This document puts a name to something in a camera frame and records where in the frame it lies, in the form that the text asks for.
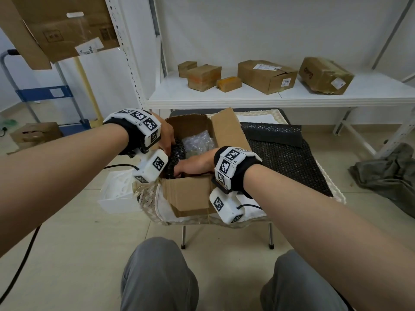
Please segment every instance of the tiled floor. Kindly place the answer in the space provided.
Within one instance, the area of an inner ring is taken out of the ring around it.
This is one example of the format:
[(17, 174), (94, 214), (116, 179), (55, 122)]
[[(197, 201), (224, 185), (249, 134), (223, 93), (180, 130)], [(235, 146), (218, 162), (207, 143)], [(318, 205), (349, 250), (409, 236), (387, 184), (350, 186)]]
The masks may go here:
[[(19, 122), (28, 122), (20, 116)], [(375, 147), (388, 133), (364, 133)], [(415, 219), (387, 199), (360, 189), (347, 168), (367, 153), (352, 136), (310, 133), (304, 137), (314, 156), (345, 194), (347, 206), (357, 214), (415, 250)], [(407, 141), (415, 146), (415, 135)], [(0, 155), (15, 145), (0, 138)], [(112, 163), (130, 162), (116, 157)], [(123, 267), (137, 244), (164, 236), (180, 244), (180, 226), (157, 225), (144, 213), (108, 215), (98, 205), (99, 189), (107, 170), (68, 205), (42, 225), (32, 253), (12, 292), (0, 310), (117, 310)], [(267, 224), (232, 230), (189, 226), (188, 248), (183, 255), (200, 287), (198, 310), (260, 310), (259, 291), (271, 277), (276, 258), (290, 249), (274, 229), (275, 249), (267, 247)], [(17, 270), (29, 237), (0, 259), (0, 293)]]

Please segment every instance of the stool leg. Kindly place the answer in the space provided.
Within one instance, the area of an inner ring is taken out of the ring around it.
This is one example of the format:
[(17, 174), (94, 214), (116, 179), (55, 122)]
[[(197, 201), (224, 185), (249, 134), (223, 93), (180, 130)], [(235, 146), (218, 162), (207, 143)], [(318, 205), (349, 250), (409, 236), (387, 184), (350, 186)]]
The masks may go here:
[(272, 223), (268, 223), (268, 233), (269, 233), (269, 248), (274, 249), (274, 239), (272, 236)]
[(182, 244), (181, 244), (182, 250), (186, 249), (186, 226), (184, 225), (182, 228)]

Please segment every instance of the gray cloth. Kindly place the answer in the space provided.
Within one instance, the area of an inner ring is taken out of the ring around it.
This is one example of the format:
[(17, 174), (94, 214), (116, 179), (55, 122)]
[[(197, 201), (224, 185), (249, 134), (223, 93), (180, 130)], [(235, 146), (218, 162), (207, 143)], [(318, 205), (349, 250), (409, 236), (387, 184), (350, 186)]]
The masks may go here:
[[(161, 237), (141, 243), (121, 281), (122, 311), (188, 311), (198, 304), (198, 282), (179, 247)], [(262, 288), (264, 311), (342, 310), (337, 292), (294, 250), (280, 256)]]
[(415, 218), (415, 159), (413, 148), (401, 143), (385, 159), (357, 162), (349, 172), (357, 185), (390, 199)]

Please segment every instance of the forearm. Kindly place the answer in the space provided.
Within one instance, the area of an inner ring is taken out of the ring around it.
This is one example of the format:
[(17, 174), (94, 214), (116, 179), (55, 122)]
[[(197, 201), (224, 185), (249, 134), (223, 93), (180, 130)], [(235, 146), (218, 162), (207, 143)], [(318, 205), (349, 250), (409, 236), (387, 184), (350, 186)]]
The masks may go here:
[(128, 143), (119, 125), (0, 159), (0, 257), (74, 198)]
[(358, 310), (415, 305), (415, 255), (344, 205), (262, 165), (245, 190), (296, 251)]

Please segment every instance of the open cardboard box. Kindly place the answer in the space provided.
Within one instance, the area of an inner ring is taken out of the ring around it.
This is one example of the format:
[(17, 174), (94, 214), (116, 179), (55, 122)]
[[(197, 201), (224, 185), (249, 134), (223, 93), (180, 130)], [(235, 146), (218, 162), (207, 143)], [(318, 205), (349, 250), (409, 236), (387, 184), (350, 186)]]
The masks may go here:
[[(251, 150), (232, 108), (213, 115), (189, 114), (166, 119), (174, 128), (174, 136), (183, 139), (207, 130), (217, 147), (236, 146)], [(200, 175), (179, 179), (161, 179), (164, 198), (170, 203), (176, 217), (216, 213), (209, 201), (215, 188), (214, 175)]]

